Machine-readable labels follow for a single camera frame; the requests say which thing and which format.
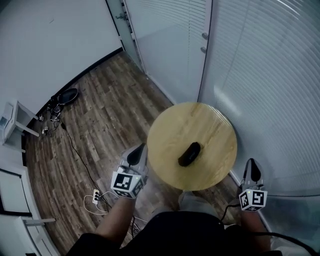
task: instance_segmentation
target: wooden floor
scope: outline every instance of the wooden floor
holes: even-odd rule
[[[110,190],[112,172],[116,170],[124,150],[146,142],[155,118],[170,101],[129,60],[124,52],[105,61],[80,78],[72,87],[80,95],[61,114],[74,147],[87,165],[100,189]],[[44,113],[45,122],[36,122],[32,129],[41,133],[45,126],[53,128]],[[92,195],[94,185],[86,168],[71,147],[65,130],[58,127],[52,137],[26,136],[26,164],[37,207],[42,218],[56,218],[46,229],[62,255],[65,255],[81,234],[94,232],[103,219],[87,212],[84,196]],[[166,205],[177,209],[180,190],[163,183],[151,170],[147,185],[136,201],[135,216],[148,220],[152,211]],[[236,196],[237,187],[227,176],[216,186],[200,191],[221,217],[228,203]],[[115,198],[106,196],[113,205]],[[91,198],[86,207],[95,213]],[[225,223],[238,222],[236,209],[228,210]],[[143,228],[145,223],[136,220]],[[131,240],[127,235],[124,245]]]

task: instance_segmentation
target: wooden tabletop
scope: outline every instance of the wooden tabletop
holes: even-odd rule
[[[178,159],[194,142],[200,144],[200,153],[183,167]],[[230,122],[214,107],[197,102],[181,103],[162,112],[150,128],[147,146],[155,173],[171,186],[188,191],[219,183],[237,156],[237,138]]]

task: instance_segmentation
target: power strip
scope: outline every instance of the power strip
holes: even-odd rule
[[[100,196],[100,192],[98,189],[95,189],[93,191],[93,197],[92,197],[92,203],[94,203],[95,205],[98,205],[98,198]]]

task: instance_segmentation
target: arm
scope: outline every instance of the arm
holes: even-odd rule
[[[129,229],[135,205],[135,199],[120,197],[94,233],[121,245]]]
[[[248,232],[267,232],[257,212],[242,211],[241,226]],[[252,236],[251,242],[257,253],[269,252],[271,250],[270,236]]]

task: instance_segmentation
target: sleeve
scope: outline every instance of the sleeve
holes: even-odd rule
[[[106,252],[116,251],[118,249],[118,244],[98,234],[85,233],[80,236],[66,256],[105,255]]]

